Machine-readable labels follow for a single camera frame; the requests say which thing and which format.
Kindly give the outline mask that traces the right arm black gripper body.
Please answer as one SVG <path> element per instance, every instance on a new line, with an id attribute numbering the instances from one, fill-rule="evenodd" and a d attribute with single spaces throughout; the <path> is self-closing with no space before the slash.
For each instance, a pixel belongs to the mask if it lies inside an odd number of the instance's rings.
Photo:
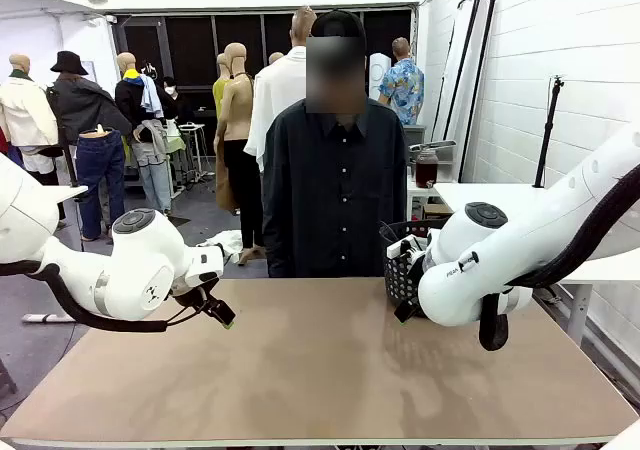
<path id="1" fill-rule="evenodd" d="M 411 292 L 409 295 L 409 315 L 423 316 L 418 297 L 418 287 L 426 270 L 430 267 L 430 252 L 416 251 L 409 260 L 409 281 Z"/>

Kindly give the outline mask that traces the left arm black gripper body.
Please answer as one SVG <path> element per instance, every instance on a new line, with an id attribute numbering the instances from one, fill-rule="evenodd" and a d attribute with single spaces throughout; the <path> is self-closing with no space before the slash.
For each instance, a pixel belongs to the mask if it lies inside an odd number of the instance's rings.
<path id="1" fill-rule="evenodd" d="M 208 280 L 198 280 L 195 287 L 189 287 L 182 280 L 175 282 L 171 288 L 171 296 L 183 307 L 192 308 L 197 313 L 212 314 L 219 304 L 211 291 L 220 278 L 215 273 L 206 273 L 205 277 Z"/>

